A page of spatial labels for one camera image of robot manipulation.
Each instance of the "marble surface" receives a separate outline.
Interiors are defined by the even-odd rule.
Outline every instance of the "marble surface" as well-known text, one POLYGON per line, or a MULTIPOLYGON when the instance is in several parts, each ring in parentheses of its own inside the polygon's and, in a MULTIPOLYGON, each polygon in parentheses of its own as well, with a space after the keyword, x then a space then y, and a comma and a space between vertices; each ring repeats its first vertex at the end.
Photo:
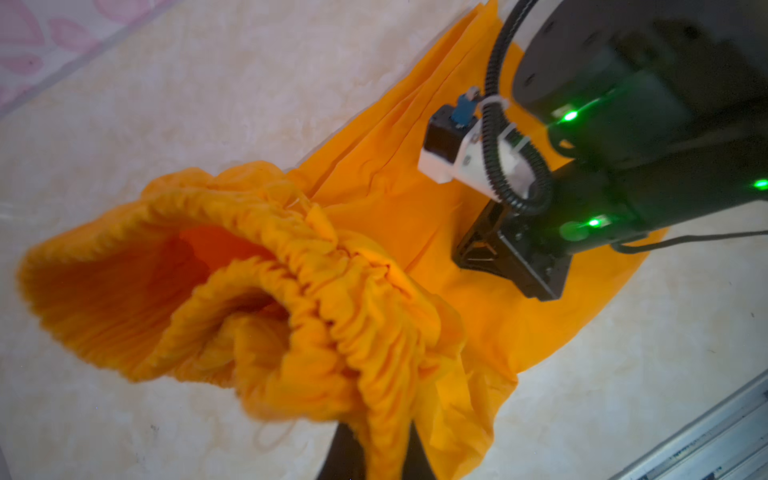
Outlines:
MULTIPOLYGON (((28 246, 159 175, 298 164, 472 4, 184 0, 0 119, 0 447, 14 480, 314 478, 333 425, 264 425, 230 391, 130 385, 86 366, 25 312, 13 270, 28 246)), ((766 204, 673 234, 757 228, 766 204)), ((767 284, 764 239, 654 253, 576 339, 520 376, 469 478, 621 470, 768 367, 767 284)))

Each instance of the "wrinkled fabric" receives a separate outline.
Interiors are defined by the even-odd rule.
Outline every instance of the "wrinkled fabric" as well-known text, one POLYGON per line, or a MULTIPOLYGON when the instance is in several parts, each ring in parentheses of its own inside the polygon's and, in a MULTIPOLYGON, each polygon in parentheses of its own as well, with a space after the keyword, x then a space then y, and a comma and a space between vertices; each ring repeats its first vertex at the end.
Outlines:
MULTIPOLYGON (((347 422, 372 480, 399 477, 412 420, 437 477, 466 475, 517 373, 573 338, 644 258, 579 254, 551 303, 451 261, 488 198, 416 165, 429 117, 482 85, 500 27, 495 2, 477 7, 287 175, 263 162, 184 170, 34 247, 18 272, 31 310, 131 381, 232 387, 258 419, 347 422)), ((520 58, 511 48, 501 85, 520 58)), ((532 117, 507 113, 553 168, 566 161, 532 117)))

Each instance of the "black cable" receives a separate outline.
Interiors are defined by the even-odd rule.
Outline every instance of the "black cable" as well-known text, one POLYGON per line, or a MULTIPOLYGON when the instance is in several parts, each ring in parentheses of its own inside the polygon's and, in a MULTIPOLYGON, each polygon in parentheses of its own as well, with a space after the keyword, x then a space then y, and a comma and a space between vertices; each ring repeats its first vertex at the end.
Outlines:
MULTIPOLYGON (((498 95, 499 77, 502 72, 504 58, 520 24, 528 16, 537 0, 520 0, 507 17, 502 30, 493 45, 491 57, 488 60, 488 70, 485 72, 485 96, 498 95)), ((482 153, 485 161, 485 176, 491 184, 499 200, 521 215, 538 215, 544 213, 552 202, 552 174, 541 153, 530 142, 520 153, 531 166, 534 173, 534 184, 529 198, 520 197, 512 190, 507 182, 501 161, 498 158, 497 139, 506 128, 508 120, 498 103, 487 104, 482 109, 482 153)), ((522 138, 517 130, 513 130, 512 138, 522 138)))
POLYGON ((613 243, 611 244, 611 248, 616 250, 618 253, 633 255, 635 253, 650 252, 660 248, 673 247, 674 245, 680 245, 681 243, 711 242, 713 240, 726 240, 729 238, 758 237, 759 235, 768 235, 768 230, 760 230, 756 232, 721 233, 719 235, 683 235, 682 237, 670 238, 669 240, 664 240, 659 243, 639 245, 637 247, 622 245, 621 243, 613 243))

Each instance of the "thin black wire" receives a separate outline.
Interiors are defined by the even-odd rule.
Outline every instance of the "thin black wire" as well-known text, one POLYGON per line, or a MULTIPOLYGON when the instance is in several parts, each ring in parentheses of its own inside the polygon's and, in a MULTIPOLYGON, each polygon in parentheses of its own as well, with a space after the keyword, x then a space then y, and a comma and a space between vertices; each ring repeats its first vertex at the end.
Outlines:
POLYGON ((633 255, 635 253, 650 252, 652 250, 659 250, 660 248, 673 247, 680 245, 681 243, 694 243, 694 242, 711 242, 714 240, 727 240, 729 238, 746 238, 746 237, 758 237, 760 235, 768 235, 768 230, 758 230, 755 232, 738 232, 738 233, 721 233, 718 235, 683 235, 682 237, 670 238, 659 243, 651 243, 649 245, 639 245, 632 247, 630 245, 623 245, 621 243, 613 243, 611 247, 618 253, 626 253, 627 255, 633 255))

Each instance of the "pink floral pattern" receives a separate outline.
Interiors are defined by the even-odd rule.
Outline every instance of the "pink floral pattern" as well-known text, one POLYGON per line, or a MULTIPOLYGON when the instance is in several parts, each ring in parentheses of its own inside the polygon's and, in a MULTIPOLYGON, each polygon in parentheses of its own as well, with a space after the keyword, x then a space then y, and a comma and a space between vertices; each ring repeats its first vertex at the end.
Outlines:
POLYGON ((0 116, 25 92, 83 65, 83 55, 174 1, 0 0, 0 116))

